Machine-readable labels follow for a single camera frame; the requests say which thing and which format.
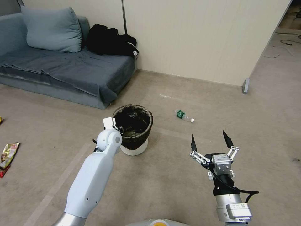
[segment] metal pole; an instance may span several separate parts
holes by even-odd
[[[22,0],[17,0],[17,2],[18,2],[18,4],[19,4],[19,6],[24,5],[24,3],[23,3]]]
[[[124,24],[124,32],[125,34],[127,34],[127,30],[126,30],[126,21],[125,21],[125,12],[124,12],[124,3],[123,0],[121,0],[121,4],[122,4],[122,13],[123,13],[123,24]]]

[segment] green bottle label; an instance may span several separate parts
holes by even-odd
[[[184,114],[185,114],[185,112],[179,110],[179,111],[177,112],[177,117],[179,117],[180,119],[182,119],[183,116],[184,116]]]

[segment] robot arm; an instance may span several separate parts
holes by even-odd
[[[64,214],[53,226],[82,226],[97,206],[113,169],[113,157],[122,143],[112,118],[97,137],[97,149],[89,155],[70,187]]]
[[[209,170],[208,177],[214,182],[213,195],[217,202],[217,214],[220,221],[226,223],[226,225],[247,225],[247,222],[251,220],[252,214],[247,204],[250,197],[259,193],[258,191],[246,191],[238,189],[234,186],[232,180],[234,176],[231,164],[234,157],[239,151],[239,147],[234,147],[232,140],[227,136],[225,131],[223,135],[230,148],[228,153],[213,153],[202,155],[197,152],[194,137],[192,135],[190,156],[196,160],[202,167]],[[245,202],[242,202],[240,193],[249,194]]]

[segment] plastic bottle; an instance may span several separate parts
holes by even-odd
[[[183,111],[181,111],[181,110],[179,110],[179,109],[177,109],[176,111],[175,111],[175,113],[176,113],[176,116],[178,117],[178,118],[180,118],[180,119],[183,119],[183,120],[185,120],[185,121],[189,121],[189,122],[194,122],[194,118],[189,118],[186,114],[185,114],[185,112],[183,112]]]

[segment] gray blanket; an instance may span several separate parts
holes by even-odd
[[[135,60],[86,49],[62,53],[26,47],[0,56],[0,67],[48,75],[110,103],[131,78]]]

